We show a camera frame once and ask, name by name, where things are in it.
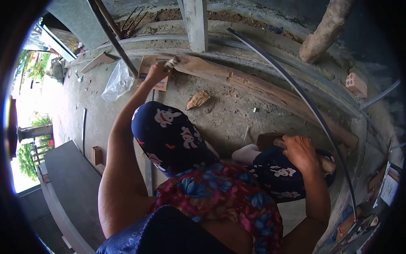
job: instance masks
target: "red floral fabric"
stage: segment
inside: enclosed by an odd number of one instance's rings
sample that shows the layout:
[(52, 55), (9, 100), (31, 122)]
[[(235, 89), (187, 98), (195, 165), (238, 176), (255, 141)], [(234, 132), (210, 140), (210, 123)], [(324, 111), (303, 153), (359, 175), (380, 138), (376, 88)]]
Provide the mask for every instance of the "red floral fabric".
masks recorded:
[(281, 253), (278, 207), (241, 166), (219, 163), (187, 170), (162, 183), (156, 195), (150, 213), (171, 205), (195, 222), (227, 217), (252, 234), (253, 253)]

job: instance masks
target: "right hand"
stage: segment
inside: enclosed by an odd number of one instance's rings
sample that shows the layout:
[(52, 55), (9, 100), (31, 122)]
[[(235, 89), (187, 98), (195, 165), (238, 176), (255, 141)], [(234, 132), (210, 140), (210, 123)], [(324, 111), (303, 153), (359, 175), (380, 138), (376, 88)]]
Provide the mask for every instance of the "right hand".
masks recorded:
[(165, 62), (157, 62), (151, 65), (148, 75), (145, 78), (144, 82), (150, 84), (151, 86), (156, 85), (158, 82), (163, 80), (169, 75), (169, 72), (164, 71)]
[(309, 138), (288, 135), (284, 135), (282, 138), (287, 147), (283, 154), (303, 175), (314, 172), (322, 173), (316, 149)]

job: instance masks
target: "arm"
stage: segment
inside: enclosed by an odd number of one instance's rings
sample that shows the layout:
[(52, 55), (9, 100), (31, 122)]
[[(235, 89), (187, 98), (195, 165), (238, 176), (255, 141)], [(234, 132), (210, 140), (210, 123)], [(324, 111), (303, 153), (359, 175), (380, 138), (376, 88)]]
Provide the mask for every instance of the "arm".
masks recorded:
[(100, 224), (106, 238), (145, 216), (155, 198), (147, 188), (134, 151), (131, 118), (145, 103), (153, 86), (168, 76), (164, 63), (151, 66), (145, 81), (119, 113), (113, 124), (107, 146), (107, 163), (99, 186)]
[(283, 238), (283, 253), (311, 254), (326, 231), (330, 219), (330, 196), (323, 171), (311, 140), (305, 137), (283, 136), (287, 150), (283, 151), (303, 175), (306, 189), (307, 217)]

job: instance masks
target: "navy pajama pants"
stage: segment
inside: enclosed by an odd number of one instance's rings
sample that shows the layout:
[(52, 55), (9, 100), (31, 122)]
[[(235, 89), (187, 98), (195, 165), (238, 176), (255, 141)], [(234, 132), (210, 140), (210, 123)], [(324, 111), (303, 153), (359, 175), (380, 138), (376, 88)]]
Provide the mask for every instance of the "navy pajama pants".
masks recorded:
[[(179, 109), (147, 102), (135, 110), (131, 129), (148, 158), (168, 178), (188, 169), (221, 163)], [(334, 161), (329, 152), (316, 152)], [(255, 158), (253, 165), (245, 168), (276, 203), (306, 197), (302, 174), (283, 155), (280, 147), (270, 147)], [(327, 186), (333, 183), (335, 174), (325, 176)]]

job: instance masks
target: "person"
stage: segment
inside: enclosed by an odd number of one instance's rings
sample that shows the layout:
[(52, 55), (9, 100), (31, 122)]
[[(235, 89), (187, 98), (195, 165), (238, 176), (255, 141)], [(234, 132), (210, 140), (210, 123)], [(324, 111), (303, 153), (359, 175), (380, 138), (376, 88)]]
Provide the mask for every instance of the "person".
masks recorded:
[[(112, 127), (98, 197), (107, 240), (97, 253), (311, 253), (328, 225), (335, 177), (325, 177), (311, 140), (285, 135), (285, 151), (249, 145), (232, 156), (245, 167), (222, 163), (179, 109), (145, 103), (168, 75), (163, 64), (151, 66)], [(154, 197), (134, 137), (168, 177)], [(307, 217), (282, 237), (276, 204), (304, 197)]]

